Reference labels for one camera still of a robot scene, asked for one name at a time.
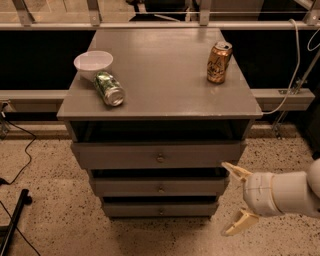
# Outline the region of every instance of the green can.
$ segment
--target green can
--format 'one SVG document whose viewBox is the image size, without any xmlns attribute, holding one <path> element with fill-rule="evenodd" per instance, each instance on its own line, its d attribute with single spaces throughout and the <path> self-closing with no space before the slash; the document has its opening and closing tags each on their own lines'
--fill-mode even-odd
<svg viewBox="0 0 320 256">
<path fill-rule="evenodd" d="M 93 84 L 107 105 L 118 106 L 124 101 L 125 92 L 123 88 L 109 73 L 105 71 L 98 72 L 93 80 Z"/>
</svg>

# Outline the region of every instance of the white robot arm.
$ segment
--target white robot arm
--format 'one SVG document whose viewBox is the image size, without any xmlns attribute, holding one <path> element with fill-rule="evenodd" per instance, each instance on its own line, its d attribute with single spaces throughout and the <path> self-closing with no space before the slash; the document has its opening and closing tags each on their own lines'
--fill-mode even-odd
<svg viewBox="0 0 320 256">
<path fill-rule="evenodd" d="M 259 217 L 297 213 L 320 218 L 320 159 L 306 172 L 285 174 L 251 173 L 227 162 L 222 166 L 243 182 L 243 199 L 251 210 L 240 210 L 238 220 L 225 230 L 225 235 L 249 228 Z"/>
</svg>

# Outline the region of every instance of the soda can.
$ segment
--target soda can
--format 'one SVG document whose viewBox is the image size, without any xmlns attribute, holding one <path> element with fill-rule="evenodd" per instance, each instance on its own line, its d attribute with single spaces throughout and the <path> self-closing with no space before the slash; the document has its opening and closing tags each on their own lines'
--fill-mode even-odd
<svg viewBox="0 0 320 256">
<path fill-rule="evenodd" d="M 105 71 L 98 72 L 93 80 L 93 84 L 107 105 L 118 106 L 124 101 L 124 89 L 109 73 Z"/>
<path fill-rule="evenodd" d="M 228 42 L 219 41 L 212 47 L 207 65 L 209 81 L 216 84 L 222 84 L 225 81 L 231 56 L 232 45 Z"/>
</svg>

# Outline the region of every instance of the table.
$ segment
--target table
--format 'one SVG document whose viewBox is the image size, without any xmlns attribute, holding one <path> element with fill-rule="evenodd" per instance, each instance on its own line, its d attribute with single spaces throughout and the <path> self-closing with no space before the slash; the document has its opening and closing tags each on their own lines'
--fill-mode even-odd
<svg viewBox="0 0 320 256">
<path fill-rule="evenodd" d="M 89 50 L 114 57 L 122 105 L 103 103 L 79 74 L 58 112 L 72 150 L 109 217 L 211 216 L 262 116 L 236 60 L 226 81 L 206 79 L 214 28 L 97 30 Z"/>
</svg>

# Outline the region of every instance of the cable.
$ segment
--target cable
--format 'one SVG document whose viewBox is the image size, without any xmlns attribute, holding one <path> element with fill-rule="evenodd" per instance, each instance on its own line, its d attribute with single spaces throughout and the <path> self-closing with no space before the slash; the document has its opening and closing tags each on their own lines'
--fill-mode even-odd
<svg viewBox="0 0 320 256">
<path fill-rule="evenodd" d="M 31 163 L 31 161 L 32 161 L 32 156 L 28 153 L 28 148 L 30 147 L 30 145 L 36 140 L 36 138 L 37 138 L 37 136 L 36 135 L 34 135 L 32 132 L 29 132 L 29 131 L 27 131 L 26 129 L 23 129 L 22 127 L 19 127 L 19 126 L 17 126 L 17 125 L 15 125 L 15 124 L 13 124 L 13 123 L 11 123 L 10 121 L 8 121 L 8 120 L 5 120 L 8 124 L 10 124 L 10 125 L 12 125 L 12 126 L 14 126 L 14 127 L 16 127 L 17 129 L 19 129 L 19 130 L 21 130 L 21 131 L 24 131 L 24 132 L 26 132 L 26 133 L 28 133 L 28 134 L 30 134 L 31 136 L 32 136 L 32 140 L 28 143 L 28 145 L 25 147 L 25 149 L 24 149 L 24 152 L 28 155 L 28 157 L 29 157 L 29 160 L 28 160 L 28 162 L 20 169 L 20 171 L 18 172 L 18 174 L 15 176 L 15 178 L 11 181 L 11 182 L 8 182 L 8 181 L 6 181 L 5 179 L 3 179 L 3 178 L 0 178 L 0 186 L 1 185 L 12 185 L 16 180 L 17 180 L 17 178 L 20 176 L 20 174 L 23 172 L 23 170 Z"/>
<path fill-rule="evenodd" d="M 284 96 L 283 100 L 281 101 L 281 103 L 279 104 L 279 106 L 277 108 L 275 108 L 274 110 L 270 111 L 270 112 L 262 112 L 264 115 L 270 115 L 270 114 L 273 114 L 275 112 L 277 112 L 281 107 L 282 105 L 285 103 L 285 101 L 287 100 L 290 92 L 291 92 L 291 87 L 292 87 L 292 84 L 293 84 L 293 80 L 294 78 L 296 77 L 296 74 L 298 72 L 298 69 L 299 69 L 299 66 L 300 66 L 300 44 L 299 44 L 299 31 L 298 31 L 298 27 L 297 27 L 297 24 L 295 22 L 295 20 L 293 19 L 290 19 L 289 20 L 293 25 L 294 25 L 294 28 L 295 28 L 295 31 L 296 31 L 296 46 L 297 46 L 297 65 L 296 65 L 296 68 L 295 68 L 295 71 L 292 75 L 292 78 L 291 78 L 291 81 L 289 83 L 289 86 L 288 86 L 288 90 L 287 90 L 287 93 L 286 95 Z"/>
<path fill-rule="evenodd" d="M 320 28 L 312 35 L 312 37 L 310 38 L 310 40 L 309 40 L 309 42 L 308 42 L 307 49 L 308 49 L 309 52 L 312 52 L 312 51 L 314 51 L 315 49 L 317 49 L 317 48 L 320 47 L 320 43 L 319 43 L 317 46 L 315 46 L 315 47 L 313 47 L 312 49 L 310 49 L 310 44 L 311 44 L 313 38 L 315 37 L 315 35 L 319 32 L 319 30 L 320 30 Z"/>
<path fill-rule="evenodd" d="M 7 208 L 4 206 L 4 204 L 2 203 L 2 201 L 0 201 L 0 204 L 2 205 L 2 207 L 3 207 L 3 209 L 6 211 L 6 213 L 9 215 L 10 219 L 12 220 L 11 214 L 9 213 L 9 211 L 7 210 Z M 35 251 L 35 253 L 36 253 L 37 255 L 41 256 L 40 253 L 37 251 L 37 249 L 36 249 L 36 248 L 28 241 L 28 239 L 22 234 L 22 232 L 20 231 L 20 229 L 19 229 L 17 226 L 16 226 L 15 228 L 18 230 L 18 232 L 20 233 L 20 235 L 22 236 L 22 238 L 24 239 L 24 241 L 26 241 L 26 243 Z"/>
</svg>

